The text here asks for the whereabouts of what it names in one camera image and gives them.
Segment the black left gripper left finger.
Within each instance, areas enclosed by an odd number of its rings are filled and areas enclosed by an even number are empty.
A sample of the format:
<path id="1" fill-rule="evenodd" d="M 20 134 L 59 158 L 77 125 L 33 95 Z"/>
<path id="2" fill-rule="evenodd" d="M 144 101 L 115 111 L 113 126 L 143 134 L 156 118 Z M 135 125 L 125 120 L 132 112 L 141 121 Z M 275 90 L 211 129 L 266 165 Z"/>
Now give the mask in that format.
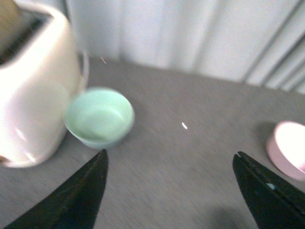
<path id="1" fill-rule="evenodd" d="M 108 155 L 103 149 L 8 229 L 92 229 L 106 187 Z"/>

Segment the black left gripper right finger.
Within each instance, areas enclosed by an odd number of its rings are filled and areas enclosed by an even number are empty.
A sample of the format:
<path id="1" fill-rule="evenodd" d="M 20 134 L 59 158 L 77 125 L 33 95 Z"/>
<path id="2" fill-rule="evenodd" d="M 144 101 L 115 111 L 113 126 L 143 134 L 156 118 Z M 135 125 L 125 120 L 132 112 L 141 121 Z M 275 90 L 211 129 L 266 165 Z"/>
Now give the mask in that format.
<path id="1" fill-rule="evenodd" d="M 246 153 L 233 157 L 233 171 L 258 228 L 303 229 L 305 193 Z"/>

